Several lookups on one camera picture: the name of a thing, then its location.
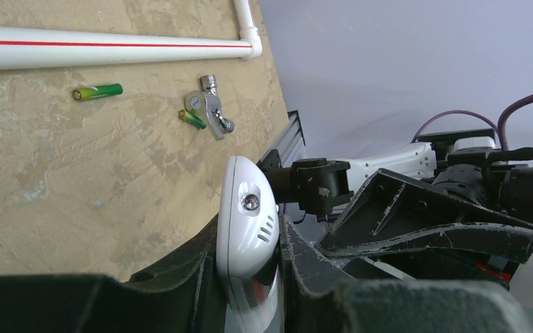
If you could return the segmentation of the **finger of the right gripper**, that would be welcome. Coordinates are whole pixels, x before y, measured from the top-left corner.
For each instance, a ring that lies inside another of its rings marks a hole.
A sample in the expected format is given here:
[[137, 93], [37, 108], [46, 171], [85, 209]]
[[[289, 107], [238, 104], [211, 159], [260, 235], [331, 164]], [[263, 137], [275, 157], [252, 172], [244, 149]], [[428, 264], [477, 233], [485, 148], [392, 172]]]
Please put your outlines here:
[[525, 263], [533, 224], [490, 199], [478, 167], [448, 167], [431, 183], [378, 169], [316, 248], [327, 257], [465, 250]]

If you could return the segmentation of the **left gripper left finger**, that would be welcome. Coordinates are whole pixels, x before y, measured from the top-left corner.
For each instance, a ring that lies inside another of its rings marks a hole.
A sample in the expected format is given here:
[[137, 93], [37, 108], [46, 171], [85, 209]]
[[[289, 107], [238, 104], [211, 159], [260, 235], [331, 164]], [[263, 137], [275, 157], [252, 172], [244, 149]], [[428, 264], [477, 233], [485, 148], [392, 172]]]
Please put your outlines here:
[[0, 276], [0, 332], [222, 332], [217, 220], [127, 282], [102, 274]]

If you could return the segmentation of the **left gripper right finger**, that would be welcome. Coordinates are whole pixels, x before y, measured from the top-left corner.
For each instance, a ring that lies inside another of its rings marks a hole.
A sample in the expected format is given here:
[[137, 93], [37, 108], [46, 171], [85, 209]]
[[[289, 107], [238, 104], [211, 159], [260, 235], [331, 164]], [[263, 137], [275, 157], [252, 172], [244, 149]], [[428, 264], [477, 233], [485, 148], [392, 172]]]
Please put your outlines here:
[[357, 279], [280, 214], [286, 332], [531, 332], [521, 306], [486, 281]]

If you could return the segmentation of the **white remote control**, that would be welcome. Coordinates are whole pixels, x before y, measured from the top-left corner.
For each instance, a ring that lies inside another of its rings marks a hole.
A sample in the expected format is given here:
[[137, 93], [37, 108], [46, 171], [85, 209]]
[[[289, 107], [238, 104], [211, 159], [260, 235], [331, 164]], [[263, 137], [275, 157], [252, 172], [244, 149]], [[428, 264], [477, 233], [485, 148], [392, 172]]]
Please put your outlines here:
[[263, 172], [240, 155], [228, 159], [218, 213], [217, 270], [243, 332], [265, 332], [280, 289], [278, 211]]

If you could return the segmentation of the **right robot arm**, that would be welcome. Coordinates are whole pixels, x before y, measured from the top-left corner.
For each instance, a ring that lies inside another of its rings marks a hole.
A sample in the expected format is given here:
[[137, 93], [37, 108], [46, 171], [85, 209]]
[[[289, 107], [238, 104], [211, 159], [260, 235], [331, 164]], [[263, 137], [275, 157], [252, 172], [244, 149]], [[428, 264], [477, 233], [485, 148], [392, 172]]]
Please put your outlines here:
[[485, 280], [533, 308], [533, 147], [493, 129], [435, 133], [363, 160], [259, 162], [277, 203], [328, 216], [317, 248], [368, 257], [419, 280]]

